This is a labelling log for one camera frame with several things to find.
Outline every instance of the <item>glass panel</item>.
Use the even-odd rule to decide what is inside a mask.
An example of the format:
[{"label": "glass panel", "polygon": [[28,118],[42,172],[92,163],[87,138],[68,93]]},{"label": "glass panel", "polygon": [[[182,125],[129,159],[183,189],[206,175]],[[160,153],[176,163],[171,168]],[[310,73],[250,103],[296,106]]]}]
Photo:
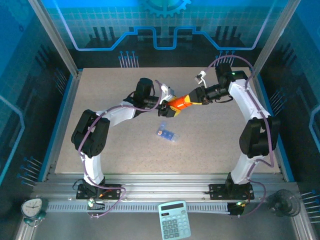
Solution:
[{"label": "glass panel", "polygon": [[227,53],[254,63],[287,0],[43,3],[79,68],[203,67]]},{"label": "glass panel", "polygon": [[[280,136],[302,193],[320,190],[319,11],[317,0],[300,2],[261,71],[272,111],[281,120]],[[313,226],[320,233],[320,225]]]},{"label": "glass panel", "polygon": [[12,240],[70,73],[26,0],[0,1],[0,53],[0,239]]}]

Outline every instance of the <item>small fan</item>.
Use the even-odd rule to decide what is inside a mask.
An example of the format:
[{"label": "small fan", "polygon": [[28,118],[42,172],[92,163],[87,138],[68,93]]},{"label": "small fan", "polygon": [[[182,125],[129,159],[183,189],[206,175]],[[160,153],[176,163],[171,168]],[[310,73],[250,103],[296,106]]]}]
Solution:
[{"label": "small fan", "polygon": [[300,213],[299,199],[291,192],[281,189],[267,198],[268,208],[278,217],[294,217]]}]

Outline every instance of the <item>teal calculator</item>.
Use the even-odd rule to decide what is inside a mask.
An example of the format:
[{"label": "teal calculator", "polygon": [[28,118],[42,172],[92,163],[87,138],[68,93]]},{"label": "teal calculator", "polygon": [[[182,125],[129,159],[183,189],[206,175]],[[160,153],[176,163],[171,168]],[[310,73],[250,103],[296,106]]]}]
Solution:
[{"label": "teal calculator", "polygon": [[158,206],[162,239],[178,240],[191,236],[187,204],[173,201]]}]

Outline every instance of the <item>speckled work surface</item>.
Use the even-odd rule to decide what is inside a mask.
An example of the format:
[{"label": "speckled work surface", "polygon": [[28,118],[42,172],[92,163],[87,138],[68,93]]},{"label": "speckled work surface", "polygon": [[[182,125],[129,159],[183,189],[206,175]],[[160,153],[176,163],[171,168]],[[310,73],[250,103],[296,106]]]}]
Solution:
[{"label": "speckled work surface", "polygon": [[[83,173],[71,135],[84,110],[105,110],[119,104],[136,89],[142,77],[170,86],[177,96],[188,94],[198,87],[194,76],[201,70],[199,67],[85,68],[55,172]],[[244,70],[250,75],[248,68],[233,70]],[[208,85],[218,83],[214,69],[206,80]],[[167,129],[179,135],[178,142],[156,135],[161,121],[166,121]],[[157,111],[143,113],[109,129],[101,155],[102,170],[105,174],[228,173],[239,159],[239,137],[245,125],[236,101],[194,105],[174,118],[158,117]],[[261,164],[255,172],[278,173],[279,168],[277,163],[273,169]]]}]

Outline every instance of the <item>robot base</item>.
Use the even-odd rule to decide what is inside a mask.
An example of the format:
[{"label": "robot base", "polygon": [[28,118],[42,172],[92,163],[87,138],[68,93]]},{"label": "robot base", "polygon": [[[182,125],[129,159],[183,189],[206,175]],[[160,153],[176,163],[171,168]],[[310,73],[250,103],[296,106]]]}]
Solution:
[{"label": "robot base", "polygon": [[231,174],[225,181],[225,184],[209,184],[210,200],[253,200],[255,199],[252,185],[234,184]]},{"label": "robot base", "polygon": [[[100,184],[104,187],[113,187],[118,188],[121,187],[121,184]],[[83,181],[83,184],[78,185],[78,189],[76,192],[75,198],[77,200],[88,200],[90,198],[94,198],[96,200],[118,200],[121,195],[120,189],[102,189],[88,184]]]}]

